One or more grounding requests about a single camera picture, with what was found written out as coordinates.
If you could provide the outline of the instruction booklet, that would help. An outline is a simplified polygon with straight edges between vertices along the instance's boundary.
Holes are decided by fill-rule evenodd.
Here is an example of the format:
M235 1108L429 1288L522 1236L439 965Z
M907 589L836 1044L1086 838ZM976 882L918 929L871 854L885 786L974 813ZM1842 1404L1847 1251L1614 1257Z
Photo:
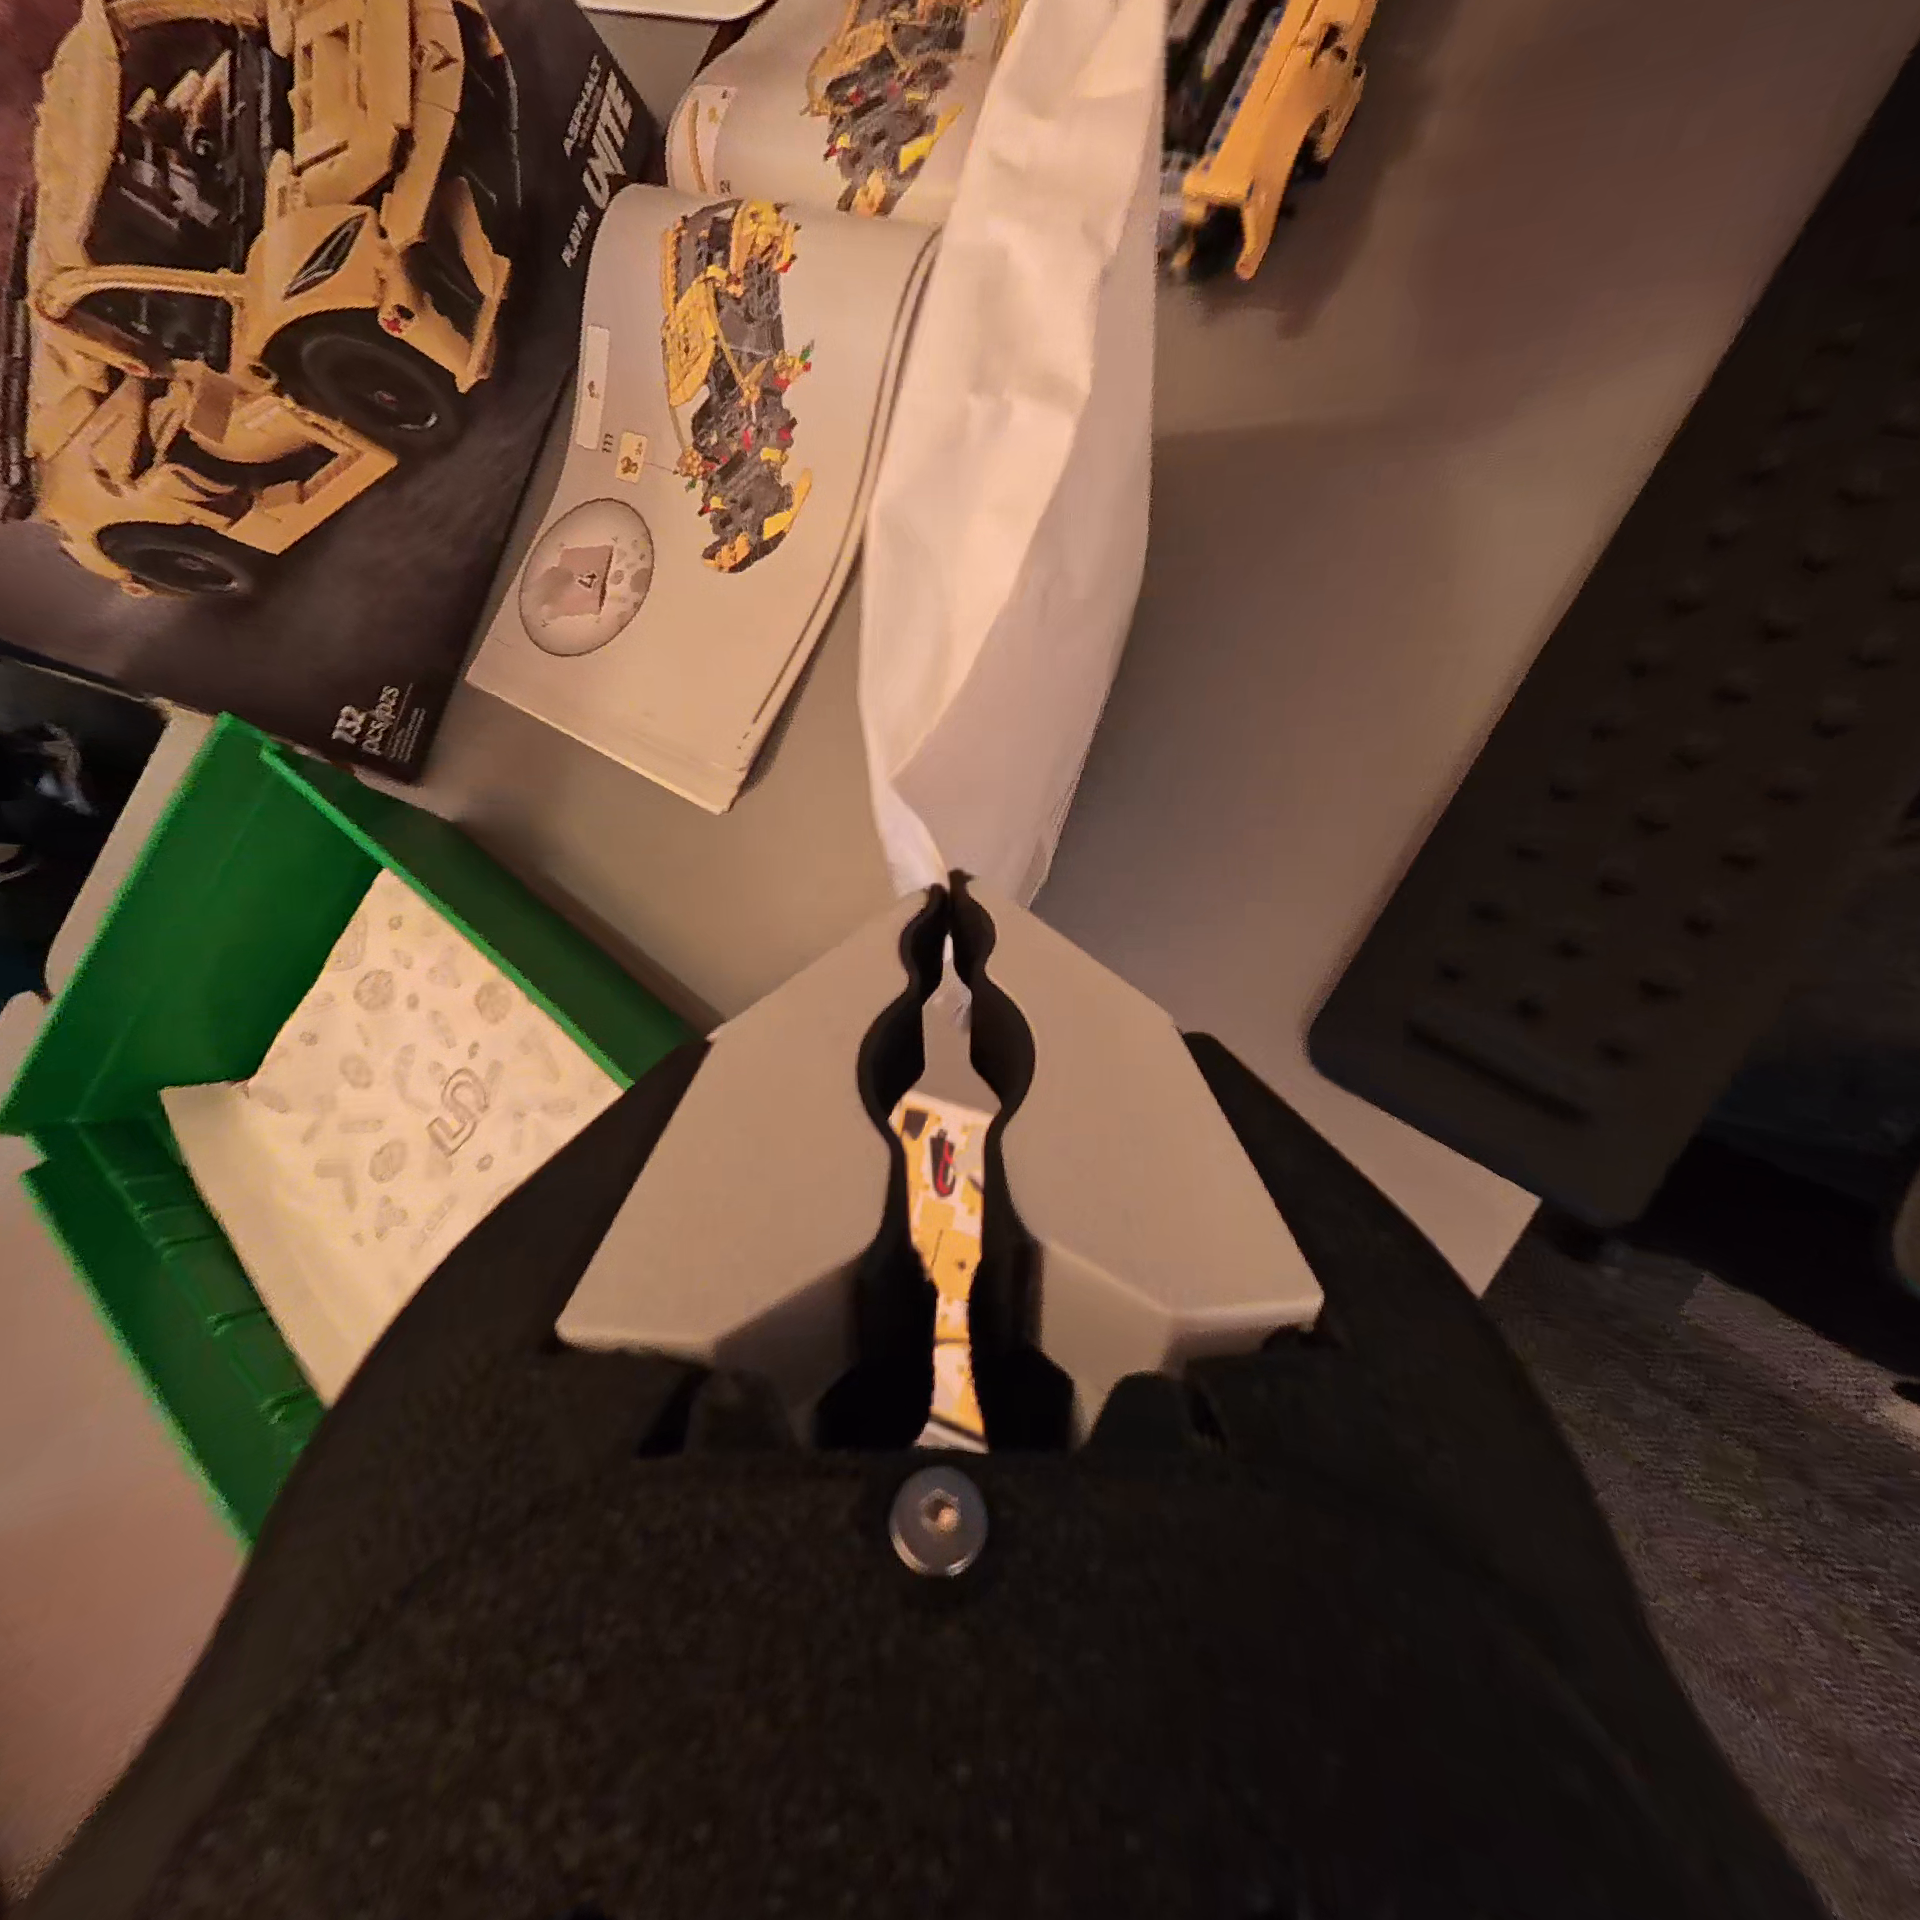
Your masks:
M598 224L566 459L466 682L729 813L854 563L1026 4L770 4Z

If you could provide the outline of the stack of white papers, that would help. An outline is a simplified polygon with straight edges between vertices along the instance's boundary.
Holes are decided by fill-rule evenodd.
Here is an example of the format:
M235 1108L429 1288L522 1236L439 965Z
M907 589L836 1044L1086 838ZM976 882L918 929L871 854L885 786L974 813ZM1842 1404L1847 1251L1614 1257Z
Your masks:
M382 873L262 1063L159 1089L180 1158L332 1404L439 1263L616 1097L495 961Z

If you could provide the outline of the grey desk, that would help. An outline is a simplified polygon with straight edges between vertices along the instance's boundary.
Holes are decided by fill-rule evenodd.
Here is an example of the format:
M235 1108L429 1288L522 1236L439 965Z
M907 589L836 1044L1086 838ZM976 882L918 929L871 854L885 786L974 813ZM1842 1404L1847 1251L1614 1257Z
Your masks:
M1486 1290L1534 1199L1305 1029L1916 43L1916 4L1381 4L1259 279L1161 288L1139 611L1039 914L1224 1037ZM713 820L461 685L413 802L687 1019L888 896L839 611ZM230 1526L3 1140L3 1894L222 1614Z

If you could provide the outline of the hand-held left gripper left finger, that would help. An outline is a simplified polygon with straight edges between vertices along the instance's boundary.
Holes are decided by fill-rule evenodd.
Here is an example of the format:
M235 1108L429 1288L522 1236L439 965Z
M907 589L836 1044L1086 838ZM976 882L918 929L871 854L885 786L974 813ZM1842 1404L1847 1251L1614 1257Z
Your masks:
M948 887L724 1022L611 1217L557 1340L827 1398L854 1368L932 1394L937 1290L911 1240L898 1100L925 1073Z

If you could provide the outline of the small yellow printed card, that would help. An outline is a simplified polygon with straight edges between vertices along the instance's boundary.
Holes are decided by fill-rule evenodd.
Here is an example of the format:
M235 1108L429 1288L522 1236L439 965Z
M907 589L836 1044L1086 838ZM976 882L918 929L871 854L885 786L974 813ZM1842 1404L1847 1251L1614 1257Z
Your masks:
M934 1288L934 1387L920 1448L987 1450L974 1383L969 1297L980 1268L987 1135L992 1115L907 1089L890 1131L903 1153L911 1244Z

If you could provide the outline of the yellow black brick car model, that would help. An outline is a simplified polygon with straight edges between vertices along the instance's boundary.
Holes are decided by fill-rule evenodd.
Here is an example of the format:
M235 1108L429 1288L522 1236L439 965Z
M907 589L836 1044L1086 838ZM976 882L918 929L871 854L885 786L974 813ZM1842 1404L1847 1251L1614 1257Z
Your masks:
M1158 271L1250 280L1325 177L1369 82L1375 4L1173 4L1161 50Z

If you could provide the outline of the dark toy car set box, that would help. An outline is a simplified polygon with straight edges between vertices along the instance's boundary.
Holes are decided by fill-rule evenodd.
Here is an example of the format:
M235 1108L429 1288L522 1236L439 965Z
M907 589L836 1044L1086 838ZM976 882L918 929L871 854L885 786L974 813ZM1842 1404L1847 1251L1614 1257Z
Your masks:
M579 4L3 4L3 651L418 779L655 152Z

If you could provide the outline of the large printed paper bag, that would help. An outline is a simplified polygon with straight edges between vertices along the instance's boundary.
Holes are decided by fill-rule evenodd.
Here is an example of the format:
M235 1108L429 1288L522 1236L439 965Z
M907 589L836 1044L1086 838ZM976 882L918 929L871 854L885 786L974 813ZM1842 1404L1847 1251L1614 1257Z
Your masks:
M896 896L1044 884L1148 546L1161 4L1027 4L925 285L858 564Z

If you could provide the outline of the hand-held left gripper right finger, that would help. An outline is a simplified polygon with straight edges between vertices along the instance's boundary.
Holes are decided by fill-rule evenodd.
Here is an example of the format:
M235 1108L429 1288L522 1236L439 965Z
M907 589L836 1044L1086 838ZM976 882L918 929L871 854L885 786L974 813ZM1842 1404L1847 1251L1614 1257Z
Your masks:
M990 1426L1090 1426L1319 1322L1325 1290L1169 1013L974 875L948 877L983 1145L969 1346Z

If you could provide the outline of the green plastic bin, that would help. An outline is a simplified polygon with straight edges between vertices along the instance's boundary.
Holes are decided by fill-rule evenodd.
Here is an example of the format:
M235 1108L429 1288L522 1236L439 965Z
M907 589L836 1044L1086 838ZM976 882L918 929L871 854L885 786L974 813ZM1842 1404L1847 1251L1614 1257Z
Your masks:
M222 715L131 858L12 1086L25 1199L237 1548L324 1406L190 1181L159 1089L267 1055L379 873L632 1083L693 1029L456 822Z

